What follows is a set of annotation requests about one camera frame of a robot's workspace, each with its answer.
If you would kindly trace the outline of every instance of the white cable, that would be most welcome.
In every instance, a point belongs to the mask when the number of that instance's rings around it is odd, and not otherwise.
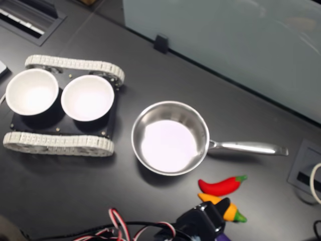
[[[321,199],[317,196],[315,189],[314,189],[314,177],[316,171],[321,167],[321,163],[316,164],[315,167],[312,169],[311,176],[310,176],[310,189],[312,196],[316,199],[316,201],[321,204]]]
[[[6,94],[4,94],[4,95],[1,97],[1,99],[0,99],[0,104],[2,104],[2,102],[5,100],[5,98],[6,98]]]

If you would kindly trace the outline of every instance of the white ceramic bowl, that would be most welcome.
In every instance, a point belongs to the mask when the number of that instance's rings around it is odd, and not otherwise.
[[[89,122],[105,115],[114,97],[114,90],[107,80],[96,75],[83,75],[66,86],[61,105],[72,119]]]
[[[29,69],[17,74],[8,84],[6,101],[21,115],[40,114],[55,102],[59,86],[55,76],[43,69]]]

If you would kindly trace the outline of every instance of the metal vent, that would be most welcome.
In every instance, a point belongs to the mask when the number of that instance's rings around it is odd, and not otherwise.
[[[0,0],[0,26],[39,46],[65,17],[48,0]]]

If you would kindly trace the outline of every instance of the toy pepper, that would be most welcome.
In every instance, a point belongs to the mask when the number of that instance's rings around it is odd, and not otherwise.
[[[222,199],[220,197],[216,197],[213,195],[205,194],[205,193],[199,193],[199,198],[203,202],[212,202],[213,204],[219,203]],[[223,216],[225,221],[234,221],[234,222],[246,222],[247,219],[244,217],[239,210],[237,209],[236,205],[231,203],[226,212]]]
[[[230,177],[224,181],[212,184],[204,182],[200,179],[199,187],[204,193],[211,194],[214,196],[223,196],[234,192],[246,179],[247,175],[243,175],[237,177]]]

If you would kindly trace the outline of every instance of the dark gray table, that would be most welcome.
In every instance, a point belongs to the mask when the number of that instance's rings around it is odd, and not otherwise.
[[[24,69],[31,54],[109,61],[126,74],[119,98],[111,158],[27,155],[0,146],[0,213],[32,237],[64,234],[110,223],[108,207],[126,220],[174,222],[200,203],[197,180],[221,180],[248,174],[229,197],[248,218],[228,223],[233,240],[308,240],[320,206],[300,201],[287,177],[301,141],[321,145],[321,130],[220,78],[172,55],[72,1],[57,1],[68,18],[37,47],[0,28],[0,58],[13,74]],[[157,176],[138,163],[130,131],[150,104],[177,100],[203,116],[211,138],[261,141],[288,146],[288,157],[257,155],[207,156],[193,172],[175,178]],[[0,107],[0,137],[13,113]]]

